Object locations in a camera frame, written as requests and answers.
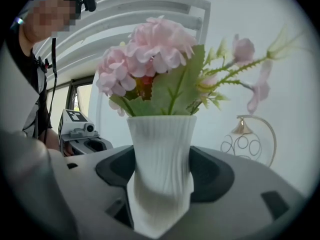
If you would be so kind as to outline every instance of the gold lamp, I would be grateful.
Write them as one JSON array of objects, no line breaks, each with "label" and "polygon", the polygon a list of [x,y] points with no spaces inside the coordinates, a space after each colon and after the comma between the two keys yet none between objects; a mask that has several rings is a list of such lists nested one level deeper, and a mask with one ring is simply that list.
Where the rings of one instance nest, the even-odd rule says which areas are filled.
[{"label": "gold lamp", "polygon": [[270,167],[274,161],[277,150],[276,133],[272,126],[263,118],[255,115],[238,115],[236,118],[240,119],[240,121],[236,128],[224,137],[220,146],[220,151],[237,157],[258,161],[262,153],[261,141],[259,137],[248,127],[245,122],[245,118],[259,120],[268,126],[273,137],[272,157],[270,162],[266,164],[266,166]]}]

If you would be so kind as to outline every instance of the pink hydrangea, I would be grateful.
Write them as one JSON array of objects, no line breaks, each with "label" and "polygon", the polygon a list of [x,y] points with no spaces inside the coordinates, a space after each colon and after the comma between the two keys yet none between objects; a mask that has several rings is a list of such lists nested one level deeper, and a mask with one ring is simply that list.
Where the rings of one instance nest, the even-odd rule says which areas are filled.
[{"label": "pink hydrangea", "polygon": [[147,72],[147,67],[135,57],[126,56],[125,46],[115,46],[108,49],[98,66],[99,79],[96,83],[101,92],[107,95],[113,93],[124,96],[126,91],[136,87],[133,77],[141,78]]},{"label": "pink hydrangea", "polygon": [[152,68],[159,74],[180,64],[186,65],[182,53],[190,59],[194,53],[192,46],[197,45],[197,40],[174,21],[162,17],[148,18],[146,21],[133,31],[127,45],[127,55],[136,57],[143,64],[152,60]]},{"label": "pink hydrangea", "polygon": [[251,63],[254,60],[255,46],[248,38],[239,39],[236,34],[232,43],[233,62],[239,67]]}]

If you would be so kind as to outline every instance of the bouquet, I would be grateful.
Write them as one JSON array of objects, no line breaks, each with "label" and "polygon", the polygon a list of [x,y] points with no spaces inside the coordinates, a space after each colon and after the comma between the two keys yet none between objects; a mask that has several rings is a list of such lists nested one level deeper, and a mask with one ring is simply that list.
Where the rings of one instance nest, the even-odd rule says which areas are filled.
[{"label": "bouquet", "polygon": [[[109,105],[120,116],[194,115],[201,104],[220,108],[228,100],[219,92],[222,85],[248,88],[253,95],[247,103],[254,113],[259,102],[268,97],[267,83],[273,61],[284,58],[298,37],[288,40],[284,27],[267,49],[265,56],[254,59],[255,47],[248,39],[234,36],[232,58],[227,60],[223,39],[216,51],[205,57],[204,45],[174,21],[148,18],[129,36],[130,41],[109,48],[98,66],[97,86],[109,97]],[[212,68],[214,60],[222,65]],[[261,65],[255,84],[241,82],[237,76]]]}]

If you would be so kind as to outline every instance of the artificial flower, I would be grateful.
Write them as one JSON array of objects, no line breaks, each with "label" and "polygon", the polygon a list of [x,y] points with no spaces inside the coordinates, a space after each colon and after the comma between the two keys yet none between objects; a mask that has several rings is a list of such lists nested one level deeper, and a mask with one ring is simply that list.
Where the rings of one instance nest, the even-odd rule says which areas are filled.
[{"label": "artificial flower", "polygon": [[143,64],[152,59],[152,66],[159,74],[179,65],[185,66],[186,59],[182,53],[190,59],[192,46],[197,44],[197,40],[174,21],[162,17],[148,18],[146,21],[131,34],[127,55],[136,57]]},{"label": "artificial flower", "polygon": [[217,58],[217,55],[215,53],[215,50],[213,47],[210,48],[208,52],[208,56],[206,57],[206,60],[204,62],[204,65],[211,64],[211,61],[215,60]]},{"label": "artificial flower", "polygon": [[218,77],[217,74],[213,74],[213,75],[208,75],[207,77],[205,77],[201,83],[200,83],[200,96],[208,96],[210,94],[210,92],[203,92],[201,91],[201,86],[204,87],[212,87],[214,86],[216,83],[218,82]]},{"label": "artificial flower", "polygon": [[239,40],[236,34],[232,43],[233,62],[239,67],[249,64],[254,60],[255,46],[248,38]]},{"label": "artificial flower", "polygon": [[220,42],[219,48],[216,51],[216,56],[218,58],[226,57],[228,53],[227,40],[223,38]]},{"label": "artificial flower", "polygon": [[247,109],[252,115],[258,107],[259,102],[265,100],[270,91],[270,86],[267,83],[269,78],[273,62],[270,59],[265,60],[261,65],[260,76],[256,84],[250,86],[250,89],[253,91],[253,96],[247,104]]},{"label": "artificial flower", "polygon": [[146,64],[145,64],[145,76],[153,78],[156,75],[156,70],[154,68],[153,58],[151,58]]},{"label": "artificial flower", "polygon": [[125,115],[125,110],[121,108],[118,104],[114,103],[111,99],[109,99],[109,106],[113,110],[116,110],[120,117],[123,117]]},{"label": "artificial flower", "polygon": [[141,80],[142,80],[144,85],[151,85],[153,80],[154,80],[154,78],[145,75],[145,76],[141,77]]},{"label": "artificial flower", "polygon": [[127,57],[125,46],[115,46],[107,50],[98,66],[99,79],[96,83],[101,92],[124,96],[126,91],[136,87],[133,77],[143,77],[147,68],[134,57]]},{"label": "artificial flower", "polygon": [[296,35],[294,38],[288,40],[287,26],[283,26],[280,33],[274,40],[274,42],[268,47],[266,56],[271,60],[280,60],[288,56],[290,50],[294,48],[292,45],[294,41],[300,37],[303,32]]}]

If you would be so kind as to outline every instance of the window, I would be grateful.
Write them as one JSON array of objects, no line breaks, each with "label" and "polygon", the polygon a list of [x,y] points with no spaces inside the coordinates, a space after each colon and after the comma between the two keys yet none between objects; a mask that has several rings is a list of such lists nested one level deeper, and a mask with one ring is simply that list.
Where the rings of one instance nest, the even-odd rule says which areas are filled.
[{"label": "window", "polygon": [[71,81],[66,109],[81,111],[88,116],[93,76]]},{"label": "window", "polygon": [[81,111],[88,116],[92,84],[81,85],[73,89],[70,110]]},{"label": "window", "polygon": [[[63,88],[57,88],[54,93],[50,119],[51,119],[52,129],[56,133],[58,133],[58,126],[59,126],[62,111],[63,109],[66,108],[68,90],[69,90],[69,87],[66,86]],[[48,91],[48,94],[46,97],[46,107],[48,111],[50,109],[51,99],[52,99],[52,90]]]},{"label": "window", "polygon": [[77,88],[78,108],[85,116],[88,116],[91,89],[92,84],[79,86]]},{"label": "window", "polygon": [[[94,76],[72,80],[55,89],[51,109],[52,129],[58,133],[58,127],[63,109],[81,111],[88,116],[90,95]],[[49,89],[46,98],[46,106],[49,111],[53,89]]]}]

